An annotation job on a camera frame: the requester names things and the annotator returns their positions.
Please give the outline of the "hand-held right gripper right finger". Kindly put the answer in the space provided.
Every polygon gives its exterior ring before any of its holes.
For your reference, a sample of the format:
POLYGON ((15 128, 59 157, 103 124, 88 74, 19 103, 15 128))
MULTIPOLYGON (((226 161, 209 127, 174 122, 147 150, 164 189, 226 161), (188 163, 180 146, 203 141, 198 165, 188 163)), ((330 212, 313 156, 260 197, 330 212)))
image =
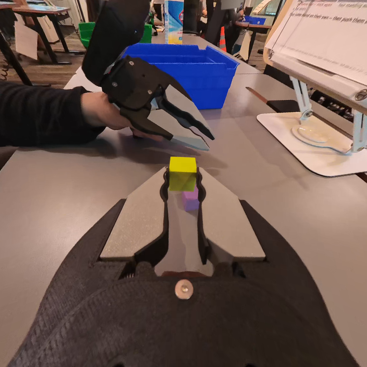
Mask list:
POLYGON ((197 169, 198 249, 202 264, 262 261, 264 250, 240 199, 203 168, 197 169))

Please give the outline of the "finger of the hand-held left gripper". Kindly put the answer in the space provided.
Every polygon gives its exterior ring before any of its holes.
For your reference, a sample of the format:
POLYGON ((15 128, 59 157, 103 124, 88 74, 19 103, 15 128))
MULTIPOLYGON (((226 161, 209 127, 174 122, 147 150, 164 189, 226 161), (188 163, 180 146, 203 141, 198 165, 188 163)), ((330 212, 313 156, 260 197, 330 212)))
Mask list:
POLYGON ((171 142, 189 148, 209 151, 209 145, 189 128, 181 126, 177 119, 163 109, 150 112, 148 119, 172 135, 171 142))
POLYGON ((156 109, 168 112, 181 126, 189 128, 202 138, 205 136, 210 140, 215 139, 207 121, 182 88, 168 85, 160 95, 156 96, 156 109))

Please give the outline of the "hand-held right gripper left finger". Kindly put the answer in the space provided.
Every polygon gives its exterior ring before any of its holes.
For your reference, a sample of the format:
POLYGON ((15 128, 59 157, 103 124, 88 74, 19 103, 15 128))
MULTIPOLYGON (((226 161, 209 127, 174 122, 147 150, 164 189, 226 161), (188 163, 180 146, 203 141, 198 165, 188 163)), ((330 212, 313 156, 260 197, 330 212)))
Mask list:
POLYGON ((155 267, 168 252, 168 167, 162 168, 123 203, 100 254, 104 261, 148 262, 155 267))

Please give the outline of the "yellow foam cube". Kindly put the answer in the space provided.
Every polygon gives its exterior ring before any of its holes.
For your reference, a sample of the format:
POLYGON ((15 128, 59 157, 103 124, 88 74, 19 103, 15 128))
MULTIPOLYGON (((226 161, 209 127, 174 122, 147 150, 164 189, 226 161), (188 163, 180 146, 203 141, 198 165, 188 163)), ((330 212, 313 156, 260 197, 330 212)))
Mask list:
POLYGON ((169 190, 193 192, 196 186, 195 158, 171 157, 169 163, 169 190))

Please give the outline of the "purple foam cube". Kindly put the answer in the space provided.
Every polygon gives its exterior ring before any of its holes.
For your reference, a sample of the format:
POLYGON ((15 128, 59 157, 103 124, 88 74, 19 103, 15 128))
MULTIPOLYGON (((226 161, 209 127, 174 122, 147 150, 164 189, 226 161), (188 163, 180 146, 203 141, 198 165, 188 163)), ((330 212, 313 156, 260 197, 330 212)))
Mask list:
POLYGON ((183 191, 181 195, 182 205, 186 212, 195 211, 199 209, 199 190, 195 186, 193 191, 183 191))

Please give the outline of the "person's left forearm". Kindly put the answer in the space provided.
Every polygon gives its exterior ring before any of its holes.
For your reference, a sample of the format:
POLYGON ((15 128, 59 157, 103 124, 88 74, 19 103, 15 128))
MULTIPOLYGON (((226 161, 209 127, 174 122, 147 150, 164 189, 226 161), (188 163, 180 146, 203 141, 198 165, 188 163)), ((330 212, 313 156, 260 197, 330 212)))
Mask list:
POLYGON ((82 113, 83 87, 54 89, 0 82, 0 146, 76 145, 93 141, 105 127, 82 113))

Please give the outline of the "person's left hand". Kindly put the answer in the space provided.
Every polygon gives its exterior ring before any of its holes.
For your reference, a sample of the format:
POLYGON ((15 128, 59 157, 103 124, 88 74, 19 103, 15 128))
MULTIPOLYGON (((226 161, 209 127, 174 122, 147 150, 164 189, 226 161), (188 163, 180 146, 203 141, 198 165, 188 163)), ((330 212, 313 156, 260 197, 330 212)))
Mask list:
POLYGON ((149 138, 162 141, 158 135, 150 135, 135 129, 131 122, 120 115, 119 110, 109 102, 107 94, 101 92, 88 92, 80 98, 82 114, 89 125, 94 127, 108 127, 111 130, 130 128, 132 133, 140 138, 149 138))

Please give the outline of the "green plastic bin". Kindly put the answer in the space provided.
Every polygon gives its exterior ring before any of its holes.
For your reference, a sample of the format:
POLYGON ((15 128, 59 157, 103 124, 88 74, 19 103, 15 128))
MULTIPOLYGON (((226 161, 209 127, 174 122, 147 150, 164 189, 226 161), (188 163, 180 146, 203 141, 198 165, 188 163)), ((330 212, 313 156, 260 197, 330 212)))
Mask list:
MULTIPOLYGON (((87 49, 89 42, 95 27, 95 22, 83 22, 79 23, 79 34, 80 40, 83 46, 87 49)), ((145 24, 143 37, 139 41, 140 43, 151 43, 152 41, 152 30, 151 24, 145 24)))

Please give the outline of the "disinfectant wipes canister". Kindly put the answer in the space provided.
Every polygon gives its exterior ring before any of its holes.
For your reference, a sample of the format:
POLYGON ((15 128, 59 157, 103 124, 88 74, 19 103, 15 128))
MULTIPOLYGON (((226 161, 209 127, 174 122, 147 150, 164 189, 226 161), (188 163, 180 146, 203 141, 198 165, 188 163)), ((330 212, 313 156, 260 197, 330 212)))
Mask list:
POLYGON ((184 1, 165 0, 164 34, 166 44, 182 44, 183 19, 184 19, 184 1))

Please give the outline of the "black table cover plate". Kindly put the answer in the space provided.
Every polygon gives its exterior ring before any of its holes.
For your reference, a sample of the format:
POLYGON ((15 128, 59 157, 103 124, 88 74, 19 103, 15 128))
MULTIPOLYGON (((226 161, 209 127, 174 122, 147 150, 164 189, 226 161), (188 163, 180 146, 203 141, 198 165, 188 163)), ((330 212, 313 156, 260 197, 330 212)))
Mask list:
POLYGON ((269 100, 266 104, 276 113, 300 112, 298 102, 292 99, 269 100))

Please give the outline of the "brown wooden desk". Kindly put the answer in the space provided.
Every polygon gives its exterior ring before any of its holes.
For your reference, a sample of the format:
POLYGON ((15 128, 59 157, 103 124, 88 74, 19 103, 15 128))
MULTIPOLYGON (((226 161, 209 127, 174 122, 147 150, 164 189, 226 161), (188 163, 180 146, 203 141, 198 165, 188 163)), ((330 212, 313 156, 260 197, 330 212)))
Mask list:
POLYGON ((62 30, 59 25, 59 21, 70 18, 69 15, 70 7, 58 7, 54 6, 49 1, 44 1, 47 5, 43 4, 28 4, 25 2, 24 4, 20 4, 18 2, 4 2, 4 6, 8 6, 14 13, 19 14, 24 19, 31 18, 33 22, 32 29, 36 31, 39 35, 42 43, 45 47, 45 50, 51 60, 51 64, 53 65, 71 65, 69 61, 60 61, 57 58, 55 51, 51 47, 51 43, 48 41, 48 38, 39 23, 39 18, 47 16, 50 22, 53 24, 56 34, 58 36, 59 41, 62 44, 63 51, 59 51, 59 53, 72 54, 69 50, 65 38, 63 36, 62 30))

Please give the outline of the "white instruction sheet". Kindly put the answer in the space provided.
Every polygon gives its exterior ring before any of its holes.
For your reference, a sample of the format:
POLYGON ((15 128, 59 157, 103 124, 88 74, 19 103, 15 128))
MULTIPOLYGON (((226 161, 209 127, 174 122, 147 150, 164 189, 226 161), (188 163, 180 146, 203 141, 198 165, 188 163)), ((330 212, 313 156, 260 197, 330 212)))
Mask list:
POLYGON ((366 85, 366 1, 292 1, 266 47, 366 85))

